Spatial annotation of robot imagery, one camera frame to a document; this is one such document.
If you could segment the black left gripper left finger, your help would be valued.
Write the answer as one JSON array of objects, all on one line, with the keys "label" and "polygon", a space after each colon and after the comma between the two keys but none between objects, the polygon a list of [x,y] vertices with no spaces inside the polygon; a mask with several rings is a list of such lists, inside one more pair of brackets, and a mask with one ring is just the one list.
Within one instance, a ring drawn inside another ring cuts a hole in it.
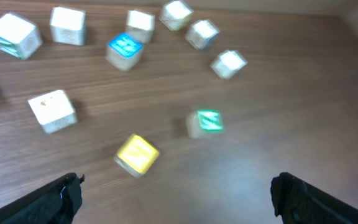
[{"label": "black left gripper left finger", "polygon": [[0,224],[72,223],[82,206],[85,176],[67,173],[0,208]]}]

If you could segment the wooden block blue H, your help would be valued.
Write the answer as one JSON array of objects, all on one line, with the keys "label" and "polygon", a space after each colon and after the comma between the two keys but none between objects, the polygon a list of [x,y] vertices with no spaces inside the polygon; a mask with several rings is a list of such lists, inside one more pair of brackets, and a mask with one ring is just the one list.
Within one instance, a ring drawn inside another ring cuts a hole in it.
[{"label": "wooden block blue H", "polygon": [[128,71],[140,60],[144,45],[121,33],[107,43],[106,60],[121,71]]}]

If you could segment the wooden block yellow K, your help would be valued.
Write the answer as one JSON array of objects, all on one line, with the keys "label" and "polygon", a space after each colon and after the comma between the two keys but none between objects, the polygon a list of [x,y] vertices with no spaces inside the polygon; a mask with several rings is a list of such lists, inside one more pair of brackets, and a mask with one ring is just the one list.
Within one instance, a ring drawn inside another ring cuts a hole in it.
[{"label": "wooden block yellow K", "polygon": [[143,176],[157,160],[160,152],[142,136],[132,134],[119,148],[114,160],[134,177]]}]

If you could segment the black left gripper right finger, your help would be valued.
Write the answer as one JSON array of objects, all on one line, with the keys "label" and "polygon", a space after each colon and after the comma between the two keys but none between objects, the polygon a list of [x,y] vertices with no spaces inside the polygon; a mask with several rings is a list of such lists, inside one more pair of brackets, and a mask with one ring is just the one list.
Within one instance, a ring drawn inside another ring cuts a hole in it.
[{"label": "black left gripper right finger", "polygon": [[358,224],[358,209],[288,172],[272,179],[270,193],[283,224]]}]

